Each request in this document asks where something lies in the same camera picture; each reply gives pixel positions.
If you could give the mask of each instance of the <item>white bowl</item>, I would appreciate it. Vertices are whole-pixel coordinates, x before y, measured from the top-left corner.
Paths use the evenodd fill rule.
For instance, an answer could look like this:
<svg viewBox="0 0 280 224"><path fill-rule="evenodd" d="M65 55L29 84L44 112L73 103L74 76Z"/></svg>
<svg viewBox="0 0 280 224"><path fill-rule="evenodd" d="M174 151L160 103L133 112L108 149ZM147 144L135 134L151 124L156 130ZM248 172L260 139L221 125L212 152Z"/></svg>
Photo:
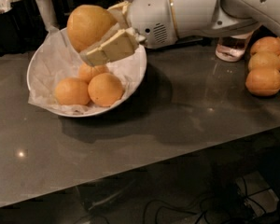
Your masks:
<svg viewBox="0 0 280 224"><path fill-rule="evenodd" d="M76 77L82 64L78 53L71 46L66 29L52 32L35 52L27 71L30 92L29 104L37 105L65 117L90 117L107 112L122 104L138 88L147 69L147 54L143 46L135 54L108 63L111 73L119 77L125 87L122 98L110 107L99 107L94 103L83 105L58 105L54 97L56 84L65 77Z"/></svg>

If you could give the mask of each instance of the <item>floor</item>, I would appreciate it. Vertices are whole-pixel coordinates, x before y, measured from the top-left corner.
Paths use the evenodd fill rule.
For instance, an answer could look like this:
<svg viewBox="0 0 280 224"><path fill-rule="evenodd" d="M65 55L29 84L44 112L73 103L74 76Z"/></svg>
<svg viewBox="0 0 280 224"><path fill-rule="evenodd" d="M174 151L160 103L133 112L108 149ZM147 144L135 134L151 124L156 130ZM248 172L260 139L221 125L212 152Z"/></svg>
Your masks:
<svg viewBox="0 0 280 224"><path fill-rule="evenodd" d="M279 130L17 203L0 209L0 224L240 224L252 222L228 220L263 217L266 218L259 223L277 223L276 194L268 183L261 181L256 166L246 166L241 160L248 149L254 150L255 159L265 157L267 149L273 156L272 143L276 142L280 144ZM245 205L239 190L246 197L252 192L263 194L258 203L269 217L263 215L261 205Z"/></svg>

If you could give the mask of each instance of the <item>held orange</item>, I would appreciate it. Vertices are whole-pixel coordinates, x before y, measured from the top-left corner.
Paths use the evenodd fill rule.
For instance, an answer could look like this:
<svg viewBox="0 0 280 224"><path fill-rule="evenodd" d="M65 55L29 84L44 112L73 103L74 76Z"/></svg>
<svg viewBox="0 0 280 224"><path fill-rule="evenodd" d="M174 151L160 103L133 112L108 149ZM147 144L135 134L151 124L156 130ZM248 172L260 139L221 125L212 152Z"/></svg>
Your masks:
<svg viewBox="0 0 280 224"><path fill-rule="evenodd" d="M88 84L77 77L67 77L59 81L54 95L60 105L87 105L91 100Z"/></svg>
<svg viewBox="0 0 280 224"><path fill-rule="evenodd" d="M101 40L106 32L117 23L113 15L96 5L76 7L68 17L68 38L77 52L81 52Z"/></svg>
<svg viewBox="0 0 280 224"><path fill-rule="evenodd" d="M272 96L280 91L280 72L277 69L263 67L248 73L245 86L257 96Z"/></svg>
<svg viewBox="0 0 280 224"><path fill-rule="evenodd" d="M109 107L121 99L124 89L118 77L111 73L102 73L91 80L88 93L96 105Z"/></svg>

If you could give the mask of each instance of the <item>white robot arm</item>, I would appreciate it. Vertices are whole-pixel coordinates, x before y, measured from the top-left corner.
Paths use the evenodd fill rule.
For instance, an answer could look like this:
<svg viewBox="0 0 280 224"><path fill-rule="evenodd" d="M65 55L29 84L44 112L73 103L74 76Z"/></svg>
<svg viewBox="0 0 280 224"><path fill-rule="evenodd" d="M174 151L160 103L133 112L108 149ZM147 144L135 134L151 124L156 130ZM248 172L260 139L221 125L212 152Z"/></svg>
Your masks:
<svg viewBox="0 0 280 224"><path fill-rule="evenodd" d="M188 36L242 35L261 25L280 36L280 0L133 0L125 6L122 17L133 29L129 33L120 31L118 37L125 41L124 47L114 35L110 39L114 46L107 41L100 48L84 52L84 61L91 60L91 57L119 60L131 55L137 42L149 49L157 49ZM131 48L126 52L130 39ZM113 52L117 53L114 59L105 54L104 48L107 47L118 49Z"/></svg>

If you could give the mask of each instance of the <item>gray table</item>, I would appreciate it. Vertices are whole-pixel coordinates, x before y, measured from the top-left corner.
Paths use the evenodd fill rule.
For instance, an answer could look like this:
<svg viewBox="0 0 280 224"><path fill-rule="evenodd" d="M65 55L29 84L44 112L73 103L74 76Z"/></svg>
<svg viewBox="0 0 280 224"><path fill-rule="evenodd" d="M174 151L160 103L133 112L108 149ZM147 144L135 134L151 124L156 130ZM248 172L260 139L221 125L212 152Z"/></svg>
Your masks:
<svg viewBox="0 0 280 224"><path fill-rule="evenodd" d="M31 54L0 57L0 207L279 127L280 93L250 95L215 44L149 51L137 92L84 119L29 105Z"/></svg>

